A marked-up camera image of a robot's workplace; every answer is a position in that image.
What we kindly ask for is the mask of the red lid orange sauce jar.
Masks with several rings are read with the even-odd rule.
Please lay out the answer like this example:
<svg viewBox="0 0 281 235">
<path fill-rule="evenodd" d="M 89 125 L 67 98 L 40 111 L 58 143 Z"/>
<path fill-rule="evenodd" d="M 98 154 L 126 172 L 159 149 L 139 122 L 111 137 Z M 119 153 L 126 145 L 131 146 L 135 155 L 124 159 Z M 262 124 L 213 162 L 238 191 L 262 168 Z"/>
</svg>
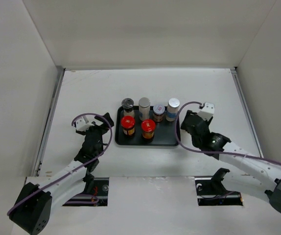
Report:
<svg viewBox="0 0 281 235">
<path fill-rule="evenodd" d="M 154 138 L 156 124 L 151 119 L 146 119 L 141 123 L 142 137 L 146 141 L 151 141 Z"/>
</svg>

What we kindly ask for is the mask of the clear lid pepper grinder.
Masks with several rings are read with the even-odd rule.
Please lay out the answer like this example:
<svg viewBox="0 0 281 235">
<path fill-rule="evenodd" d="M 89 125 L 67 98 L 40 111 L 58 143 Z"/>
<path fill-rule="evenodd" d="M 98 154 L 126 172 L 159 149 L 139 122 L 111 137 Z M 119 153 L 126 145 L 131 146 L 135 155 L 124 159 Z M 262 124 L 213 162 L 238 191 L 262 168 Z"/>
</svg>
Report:
<svg viewBox="0 0 281 235">
<path fill-rule="evenodd" d="M 123 108 L 123 115 L 124 116 L 131 116 L 135 117 L 135 112 L 134 112 L 134 101 L 131 98 L 125 98 L 121 102 L 121 106 Z"/>
</svg>

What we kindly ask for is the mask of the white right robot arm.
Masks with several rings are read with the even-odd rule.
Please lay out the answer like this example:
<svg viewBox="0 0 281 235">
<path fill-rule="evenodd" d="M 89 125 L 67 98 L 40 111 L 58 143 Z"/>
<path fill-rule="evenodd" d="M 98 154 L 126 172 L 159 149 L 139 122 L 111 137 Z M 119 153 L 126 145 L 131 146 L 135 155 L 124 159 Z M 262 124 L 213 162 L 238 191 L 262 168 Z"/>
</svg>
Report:
<svg viewBox="0 0 281 235">
<path fill-rule="evenodd" d="M 247 176 L 226 176 L 224 169 L 219 176 L 214 175 L 211 188 L 221 194 L 236 189 L 259 198 L 281 213 L 281 163 L 250 155 L 228 137 L 211 132 L 209 125 L 213 112 L 188 110 L 181 129 L 191 136 L 197 153 L 203 153 L 214 159 L 233 165 Z"/>
</svg>

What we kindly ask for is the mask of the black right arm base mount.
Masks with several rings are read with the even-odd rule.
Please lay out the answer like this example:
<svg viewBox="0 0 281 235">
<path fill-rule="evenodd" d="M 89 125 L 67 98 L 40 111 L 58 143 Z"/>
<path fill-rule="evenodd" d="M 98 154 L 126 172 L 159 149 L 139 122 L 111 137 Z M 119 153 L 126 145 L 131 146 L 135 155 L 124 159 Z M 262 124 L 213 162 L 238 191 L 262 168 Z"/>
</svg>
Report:
<svg viewBox="0 0 281 235">
<path fill-rule="evenodd" d="M 243 206 L 241 193 L 228 191 L 222 184 L 229 172 L 229 169 L 220 168 L 212 176 L 194 178 L 199 206 Z"/>
</svg>

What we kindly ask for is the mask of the small white red label jar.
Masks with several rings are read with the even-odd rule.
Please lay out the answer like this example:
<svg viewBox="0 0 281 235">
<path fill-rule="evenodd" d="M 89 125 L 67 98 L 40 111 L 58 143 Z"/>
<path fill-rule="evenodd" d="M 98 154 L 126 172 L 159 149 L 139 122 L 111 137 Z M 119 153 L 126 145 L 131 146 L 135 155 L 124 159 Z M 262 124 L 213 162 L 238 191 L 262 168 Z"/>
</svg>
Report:
<svg viewBox="0 0 281 235">
<path fill-rule="evenodd" d="M 153 106 L 153 120 L 155 122 L 161 122 L 164 118 L 165 106 L 162 104 L 156 104 Z"/>
</svg>

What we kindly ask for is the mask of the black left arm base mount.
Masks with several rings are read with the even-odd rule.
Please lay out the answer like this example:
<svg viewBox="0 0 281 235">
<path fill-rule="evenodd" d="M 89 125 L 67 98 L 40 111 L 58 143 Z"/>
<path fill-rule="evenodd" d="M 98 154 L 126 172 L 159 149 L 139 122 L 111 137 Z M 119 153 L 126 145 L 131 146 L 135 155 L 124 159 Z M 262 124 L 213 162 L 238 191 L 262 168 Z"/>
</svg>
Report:
<svg viewBox="0 0 281 235">
<path fill-rule="evenodd" d="M 92 174 L 84 179 L 84 190 L 67 201 L 64 207 L 106 207 L 108 206 L 109 177 L 94 177 Z"/>
</svg>

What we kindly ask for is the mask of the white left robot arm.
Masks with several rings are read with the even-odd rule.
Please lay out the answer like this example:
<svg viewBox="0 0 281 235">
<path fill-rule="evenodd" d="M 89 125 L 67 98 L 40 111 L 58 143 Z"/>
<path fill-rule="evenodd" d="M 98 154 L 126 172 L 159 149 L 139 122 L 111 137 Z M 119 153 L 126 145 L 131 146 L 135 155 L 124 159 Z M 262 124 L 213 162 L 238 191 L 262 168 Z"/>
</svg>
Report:
<svg viewBox="0 0 281 235">
<path fill-rule="evenodd" d="M 84 142 L 75 158 L 54 176 L 40 184 L 27 183 L 8 211 L 9 219 L 30 235 L 39 234 L 48 224 L 51 213 L 77 194 L 89 195 L 94 189 L 91 172 L 97 167 L 99 157 L 109 147 L 103 135 L 112 133 L 114 122 L 109 113 L 92 114 L 102 124 L 86 121 L 86 113 L 71 122 Z"/>
</svg>

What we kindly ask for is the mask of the silver lid white shaker bottle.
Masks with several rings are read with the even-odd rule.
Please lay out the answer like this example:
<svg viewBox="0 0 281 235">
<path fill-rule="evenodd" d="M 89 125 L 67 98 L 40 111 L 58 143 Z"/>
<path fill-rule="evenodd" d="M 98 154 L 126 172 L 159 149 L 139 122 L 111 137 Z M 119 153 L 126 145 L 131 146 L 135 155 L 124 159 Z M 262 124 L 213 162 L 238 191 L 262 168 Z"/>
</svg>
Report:
<svg viewBox="0 0 281 235">
<path fill-rule="evenodd" d="M 142 97 L 139 100 L 139 117 L 141 121 L 150 118 L 150 100 L 147 97 Z"/>
</svg>

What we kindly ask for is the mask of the silver lid blue label bottle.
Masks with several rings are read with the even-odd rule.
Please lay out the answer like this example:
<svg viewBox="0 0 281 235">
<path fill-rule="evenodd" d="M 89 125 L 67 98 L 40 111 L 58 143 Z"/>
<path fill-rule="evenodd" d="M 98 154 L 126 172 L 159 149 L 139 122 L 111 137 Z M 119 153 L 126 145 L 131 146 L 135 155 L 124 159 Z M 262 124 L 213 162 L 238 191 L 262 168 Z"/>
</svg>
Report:
<svg viewBox="0 0 281 235">
<path fill-rule="evenodd" d="M 180 101 L 177 98 L 171 98 L 168 101 L 167 111 L 166 111 L 166 120 L 173 122 L 178 114 L 180 106 Z"/>
</svg>

